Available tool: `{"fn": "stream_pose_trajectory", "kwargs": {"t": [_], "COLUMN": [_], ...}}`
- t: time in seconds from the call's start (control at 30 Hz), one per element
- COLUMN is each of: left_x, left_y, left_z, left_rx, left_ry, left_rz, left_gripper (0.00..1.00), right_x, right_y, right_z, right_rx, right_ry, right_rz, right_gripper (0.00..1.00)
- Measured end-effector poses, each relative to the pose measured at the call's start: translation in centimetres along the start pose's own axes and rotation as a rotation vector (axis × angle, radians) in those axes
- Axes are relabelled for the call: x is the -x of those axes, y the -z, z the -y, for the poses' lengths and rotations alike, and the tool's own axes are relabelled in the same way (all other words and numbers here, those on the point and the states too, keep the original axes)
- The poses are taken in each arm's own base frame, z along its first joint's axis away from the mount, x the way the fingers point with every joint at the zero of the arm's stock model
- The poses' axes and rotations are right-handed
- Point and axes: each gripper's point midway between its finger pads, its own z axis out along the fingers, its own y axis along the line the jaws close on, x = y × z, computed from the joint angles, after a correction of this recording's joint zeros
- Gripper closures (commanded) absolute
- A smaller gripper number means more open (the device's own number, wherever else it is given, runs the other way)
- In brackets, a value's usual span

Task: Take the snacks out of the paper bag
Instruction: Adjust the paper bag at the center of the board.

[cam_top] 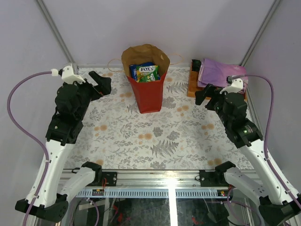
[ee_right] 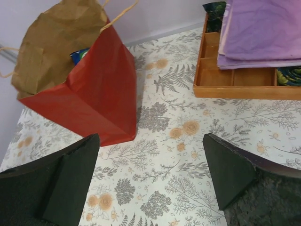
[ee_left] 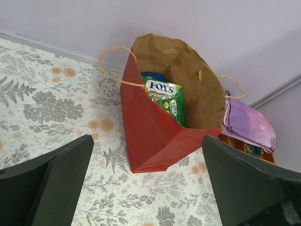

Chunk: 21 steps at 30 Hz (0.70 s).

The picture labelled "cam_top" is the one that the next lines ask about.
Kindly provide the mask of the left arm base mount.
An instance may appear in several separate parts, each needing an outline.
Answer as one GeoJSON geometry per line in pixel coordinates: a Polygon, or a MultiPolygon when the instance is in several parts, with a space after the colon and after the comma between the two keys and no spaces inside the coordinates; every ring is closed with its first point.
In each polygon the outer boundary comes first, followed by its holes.
{"type": "Polygon", "coordinates": [[[95,175],[93,186],[100,186],[102,189],[117,185],[117,172],[102,171],[95,175]]]}

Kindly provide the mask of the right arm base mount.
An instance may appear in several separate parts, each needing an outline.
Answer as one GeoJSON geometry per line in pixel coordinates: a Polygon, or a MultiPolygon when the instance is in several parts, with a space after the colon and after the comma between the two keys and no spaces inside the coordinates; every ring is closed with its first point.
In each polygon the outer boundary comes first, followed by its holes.
{"type": "Polygon", "coordinates": [[[198,181],[201,187],[228,187],[229,184],[225,181],[223,173],[219,171],[199,170],[195,180],[198,181]]]}

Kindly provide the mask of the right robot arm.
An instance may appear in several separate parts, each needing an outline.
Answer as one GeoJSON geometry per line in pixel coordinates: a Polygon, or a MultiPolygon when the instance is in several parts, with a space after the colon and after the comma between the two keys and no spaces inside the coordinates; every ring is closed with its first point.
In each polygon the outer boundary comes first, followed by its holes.
{"type": "Polygon", "coordinates": [[[228,139],[252,164],[261,184],[250,179],[231,162],[215,168],[215,182],[232,185],[250,198],[258,207],[262,218],[270,226],[280,226],[301,212],[301,193],[296,190],[264,150],[261,132],[246,115],[247,103],[242,94],[228,93],[208,84],[195,93],[195,103],[201,105],[205,98],[207,110],[217,113],[228,139]]]}

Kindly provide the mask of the green Fox's candy bag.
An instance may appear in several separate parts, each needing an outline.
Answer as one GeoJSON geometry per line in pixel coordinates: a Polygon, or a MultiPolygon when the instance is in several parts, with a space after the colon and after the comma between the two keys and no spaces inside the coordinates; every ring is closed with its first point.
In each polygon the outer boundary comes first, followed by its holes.
{"type": "Polygon", "coordinates": [[[158,65],[138,66],[136,68],[137,82],[159,81],[158,65]]]}

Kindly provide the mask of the blue Doritos chip bag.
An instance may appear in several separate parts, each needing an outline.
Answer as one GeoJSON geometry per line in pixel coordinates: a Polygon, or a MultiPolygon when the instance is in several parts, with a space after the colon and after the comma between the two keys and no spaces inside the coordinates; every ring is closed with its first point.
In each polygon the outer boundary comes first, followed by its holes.
{"type": "Polygon", "coordinates": [[[130,70],[130,73],[131,73],[131,77],[137,81],[137,72],[136,72],[136,68],[138,66],[153,66],[154,63],[153,62],[146,62],[146,63],[143,63],[143,64],[139,64],[139,65],[130,65],[129,66],[129,70],[130,70]]]}

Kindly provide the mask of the red paper bag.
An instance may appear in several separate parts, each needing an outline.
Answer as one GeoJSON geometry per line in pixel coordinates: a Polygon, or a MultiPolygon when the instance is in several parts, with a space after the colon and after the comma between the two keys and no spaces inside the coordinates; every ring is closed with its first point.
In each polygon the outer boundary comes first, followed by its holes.
{"type": "Polygon", "coordinates": [[[159,112],[163,101],[164,80],[170,66],[170,59],[159,48],[151,44],[143,44],[129,47],[121,55],[123,65],[122,72],[127,76],[132,87],[140,113],[159,112]],[[153,62],[158,65],[158,73],[161,77],[158,81],[136,82],[130,73],[130,65],[139,65],[145,62],[153,62]]]}

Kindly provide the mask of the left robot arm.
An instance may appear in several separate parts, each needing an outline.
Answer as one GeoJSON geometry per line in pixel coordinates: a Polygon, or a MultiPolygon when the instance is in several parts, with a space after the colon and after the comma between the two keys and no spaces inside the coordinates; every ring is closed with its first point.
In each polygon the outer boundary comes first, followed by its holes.
{"type": "Polygon", "coordinates": [[[55,113],[46,132],[45,144],[25,129],[20,129],[44,151],[31,191],[15,205],[15,210],[25,213],[24,224],[29,215],[54,223],[60,222],[72,199],[84,187],[97,186],[103,181],[101,165],[87,161],[61,189],[58,188],[65,162],[83,128],[82,121],[89,104],[111,93],[111,78],[102,77],[95,71],[88,74],[97,85],[76,76],[71,81],[64,81],[57,90],[55,113]]]}

